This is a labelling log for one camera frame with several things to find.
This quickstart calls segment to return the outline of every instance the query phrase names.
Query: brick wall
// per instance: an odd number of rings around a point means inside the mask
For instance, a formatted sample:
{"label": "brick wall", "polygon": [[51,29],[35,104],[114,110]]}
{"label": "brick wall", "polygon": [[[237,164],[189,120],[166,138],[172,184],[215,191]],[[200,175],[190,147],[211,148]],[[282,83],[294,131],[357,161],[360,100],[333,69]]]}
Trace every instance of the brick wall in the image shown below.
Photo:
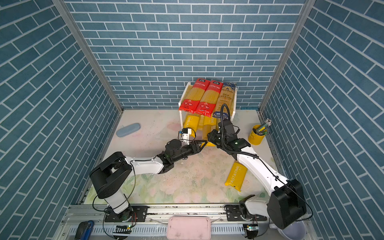
{"label": "brick wall", "polygon": [[54,235],[116,118],[52,2],[0,1],[0,239]]}
{"label": "brick wall", "polygon": [[319,239],[384,239],[383,13],[317,0],[264,112]]}
{"label": "brick wall", "polygon": [[176,108],[198,77],[256,109],[305,0],[66,1],[124,108]]}

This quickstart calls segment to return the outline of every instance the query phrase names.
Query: metal bracket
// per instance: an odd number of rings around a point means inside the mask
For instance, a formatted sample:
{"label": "metal bracket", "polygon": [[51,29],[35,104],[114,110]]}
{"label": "metal bracket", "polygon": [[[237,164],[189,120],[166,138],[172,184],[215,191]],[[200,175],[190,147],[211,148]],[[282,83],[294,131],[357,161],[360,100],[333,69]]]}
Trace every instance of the metal bracket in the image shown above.
{"label": "metal bracket", "polygon": [[[145,222],[147,217],[148,207],[147,206],[132,206],[133,213],[136,213],[136,222]],[[109,214],[105,216],[105,222],[120,222],[119,218],[114,214]]]}
{"label": "metal bracket", "polygon": [[[240,213],[239,205],[228,204],[224,206],[224,209],[227,212],[228,222],[249,221],[249,220],[243,219]],[[267,220],[265,216],[261,216],[261,215],[255,215],[255,216],[257,221]]]}

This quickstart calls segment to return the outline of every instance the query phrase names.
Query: black cable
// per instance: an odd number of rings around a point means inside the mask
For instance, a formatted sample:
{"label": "black cable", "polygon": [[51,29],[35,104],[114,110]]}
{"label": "black cable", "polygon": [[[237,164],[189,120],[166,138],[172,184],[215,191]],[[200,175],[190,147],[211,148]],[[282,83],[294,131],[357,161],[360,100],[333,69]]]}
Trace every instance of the black cable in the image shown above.
{"label": "black cable", "polygon": [[268,221],[268,226],[266,227],[265,232],[263,232],[263,234],[261,234],[260,236],[256,236],[255,238],[263,236],[263,235],[268,231],[268,228],[269,228],[269,224],[270,224],[270,223],[271,223],[271,219],[269,219],[269,221]]}
{"label": "black cable", "polygon": [[307,218],[303,218],[303,219],[300,219],[300,220],[296,220],[296,222],[300,222],[300,221],[304,221],[304,220],[308,220],[310,219],[312,216],[313,216],[313,211],[312,211],[312,208],[311,206],[309,206],[309,204],[301,198],[301,196],[299,196],[294,190],[292,190],[288,185],[286,185],[283,181],[281,181],[279,179],[278,176],[276,176],[271,170],[270,168],[264,163],[264,161],[262,161],[260,159],[260,157],[257,155],[257,154],[252,154],[252,153],[248,153],[248,152],[242,152],[242,151],[232,151],[232,150],[227,150],[225,148],[225,143],[224,143],[224,124],[223,124],[223,112],[224,112],[224,107],[227,109],[227,112],[228,112],[228,116],[229,116],[229,119],[230,119],[230,115],[229,115],[229,108],[228,106],[224,103],[222,106],[221,106],[221,109],[220,109],[220,120],[221,120],[221,127],[222,129],[220,130],[221,132],[221,145],[223,147],[223,150],[227,153],[232,153],[232,154],[243,154],[243,155],[246,155],[246,156],[250,156],[250,157],[253,157],[254,159],[259,159],[262,164],[268,169],[268,171],[272,174],[273,177],[275,177],[275,180],[279,180],[282,184],[284,184],[289,190],[291,190],[294,194],[296,194],[308,207],[309,209],[311,210],[311,216],[307,217]]}
{"label": "black cable", "polygon": [[105,233],[108,237],[113,238],[114,240],[116,240],[115,237],[109,235],[109,234],[105,231],[105,229],[104,229],[104,221],[105,221],[105,216],[106,216],[106,215],[107,215],[107,213],[105,212],[105,214],[104,214],[104,218],[103,218],[103,231],[104,231],[104,233]]}
{"label": "black cable", "polygon": [[[118,205],[117,207],[113,208],[112,210],[114,210],[114,209],[120,207],[120,206],[123,205],[125,202],[128,202],[128,198],[130,198],[130,196],[131,196],[132,193],[133,193],[133,190],[135,189],[135,186],[136,186],[136,173],[135,173],[135,168],[133,167],[133,165],[132,165],[131,162],[130,162],[129,164],[132,166],[133,175],[134,175],[134,179],[135,179],[135,182],[134,182],[134,184],[133,184],[132,191],[131,191],[131,193],[129,194],[129,196],[125,199],[125,201],[123,201],[120,205]],[[113,238],[113,239],[116,240],[116,238],[111,237],[111,236],[105,231],[105,229],[104,229],[104,221],[105,221],[105,216],[107,215],[107,210],[108,210],[108,208],[104,209],[104,211],[100,211],[100,210],[97,210],[97,209],[95,209],[95,210],[96,210],[96,211],[99,211],[99,212],[105,212],[105,214],[104,214],[104,218],[103,218],[103,231],[104,231],[104,233],[105,233],[107,236],[109,236],[110,238]]]}
{"label": "black cable", "polygon": [[113,208],[112,210],[114,210],[114,209],[116,209],[116,208],[118,208],[118,207],[120,207],[121,205],[123,205],[125,202],[128,202],[128,198],[130,198],[131,197],[131,195],[132,195],[132,193],[133,193],[133,190],[135,190],[135,186],[136,186],[136,173],[135,173],[135,168],[133,167],[133,165],[132,165],[132,163],[130,162],[129,163],[131,166],[132,166],[132,170],[133,170],[133,175],[134,175],[134,179],[135,179],[135,182],[134,182],[134,184],[133,184],[133,188],[132,188],[132,191],[131,191],[131,193],[129,194],[129,196],[125,199],[125,201],[124,202],[122,202],[120,205],[118,205],[117,207],[115,207],[115,208]]}
{"label": "black cable", "polygon": [[96,198],[97,198],[97,193],[96,193],[95,198],[94,198],[93,201],[92,201],[92,207],[93,207],[93,209],[96,210],[96,211],[98,211],[98,212],[105,212],[105,210],[98,210],[98,209],[96,209],[96,208],[94,207],[94,203],[95,203]]}

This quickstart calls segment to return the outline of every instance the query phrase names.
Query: pink lid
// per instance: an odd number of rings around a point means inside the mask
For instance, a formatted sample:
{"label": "pink lid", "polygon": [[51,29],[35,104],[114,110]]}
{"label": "pink lid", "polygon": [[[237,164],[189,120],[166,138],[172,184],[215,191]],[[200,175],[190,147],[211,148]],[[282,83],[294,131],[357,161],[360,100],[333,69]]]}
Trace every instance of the pink lid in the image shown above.
{"label": "pink lid", "polygon": [[168,220],[169,240],[209,240],[211,221],[207,217],[171,217]]}

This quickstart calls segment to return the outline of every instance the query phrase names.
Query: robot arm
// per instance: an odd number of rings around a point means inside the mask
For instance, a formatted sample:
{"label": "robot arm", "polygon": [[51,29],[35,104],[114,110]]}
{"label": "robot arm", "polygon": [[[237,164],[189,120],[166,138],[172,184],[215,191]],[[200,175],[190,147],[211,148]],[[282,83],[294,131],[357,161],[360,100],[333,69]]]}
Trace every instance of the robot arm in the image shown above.
{"label": "robot arm", "polygon": [[104,199],[116,214],[129,207],[128,198],[120,189],[123,182],[133,175],[168,172],[174,162],[199,153],[207,141],[194,140],[181,146],[181,141],[174,139],[166,144],[166,149],[151,158],[125,157],[122,152],[115,152],[96,166],[89,174],[99,199]]}
{"label": "robot arm", "polygon": [[208,141],[247,167],[270,195],[266,206],[265,202],[255,198],[246,199],[244,214],[268,215],[278,228],[284,229],[306,213],[303,188],[296,179],[288,180],[257,156],[250,143],[237,138],[238,132],[235,132],[231,121],[225,119],[220,133],[213,130],[208,134]]}
{"label": "robot arm", "polygon": [[[284,229],[306,213],[302,186],[296,179],[288,180],[259,158],[245,139],[237,138],[238,131],[234,131],[230,120],[223,120],[220,133],[213,130],[208,134],[208,141],[247,167],[270,195],[267,205],[252,197],[246,199],[244,211],[251,215],[269,216],[277,227]],[[128,198],[120,190],[125,179],[133,174],[165,173],[173,168],[174,162],[199,153],[206,144],[207,141],[194,140],[182,146],[180,140],[174,139],[166,144],[165,151],[152,158],[131,158],[116,152],[96,166],[90,178],[98,197],[105,199],[116,214],[123,214],[129,208]]]}

